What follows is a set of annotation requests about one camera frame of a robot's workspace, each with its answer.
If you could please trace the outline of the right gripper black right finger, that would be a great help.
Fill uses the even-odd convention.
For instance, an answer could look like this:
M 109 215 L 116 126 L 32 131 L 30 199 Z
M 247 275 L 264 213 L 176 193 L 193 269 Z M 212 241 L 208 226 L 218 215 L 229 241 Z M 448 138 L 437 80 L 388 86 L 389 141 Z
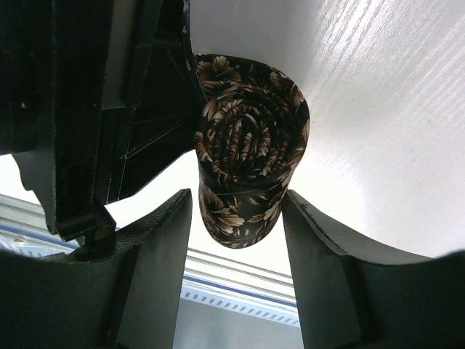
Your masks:
M 296 191 L 282 206 L 306 348 L 462 348 L 464 252 L 425 257 L 329 217 Z

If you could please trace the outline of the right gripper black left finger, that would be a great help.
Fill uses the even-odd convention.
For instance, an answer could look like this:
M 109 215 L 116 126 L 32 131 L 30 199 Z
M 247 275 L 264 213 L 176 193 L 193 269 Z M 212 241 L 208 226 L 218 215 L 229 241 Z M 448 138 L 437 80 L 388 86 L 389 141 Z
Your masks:
M 95 246 L 2 251 L 1 346 L 171 348 L 192 210 L 182 189 Z

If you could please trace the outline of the brown floral tie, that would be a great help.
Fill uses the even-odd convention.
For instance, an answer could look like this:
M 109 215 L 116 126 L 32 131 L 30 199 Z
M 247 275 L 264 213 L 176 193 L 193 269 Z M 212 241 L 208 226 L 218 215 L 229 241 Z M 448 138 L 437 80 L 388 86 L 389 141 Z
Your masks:
M 201 219 L 218 244 L 249 248 L 278 221 L 310 110 L 297 84 L 264 63 L 197 54 L 195 67 L 206 96 L 194 136 Z

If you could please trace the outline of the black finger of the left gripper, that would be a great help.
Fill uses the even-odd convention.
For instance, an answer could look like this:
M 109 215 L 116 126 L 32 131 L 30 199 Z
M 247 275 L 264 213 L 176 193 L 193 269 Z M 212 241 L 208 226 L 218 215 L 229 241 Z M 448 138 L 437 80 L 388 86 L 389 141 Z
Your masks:
M 190 1 L 116 1 L 105 81 L 105 203 L 133 196 L 193 148 L 205 103 Z

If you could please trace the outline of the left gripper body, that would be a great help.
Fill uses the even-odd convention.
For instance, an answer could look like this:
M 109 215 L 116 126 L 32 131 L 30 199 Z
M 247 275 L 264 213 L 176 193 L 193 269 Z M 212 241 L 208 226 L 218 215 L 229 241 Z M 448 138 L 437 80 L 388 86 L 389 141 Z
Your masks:
M 115 221 L 94 192 L 111 1 L 1 3 L 1 153 L 49 232 L 92 246 Z

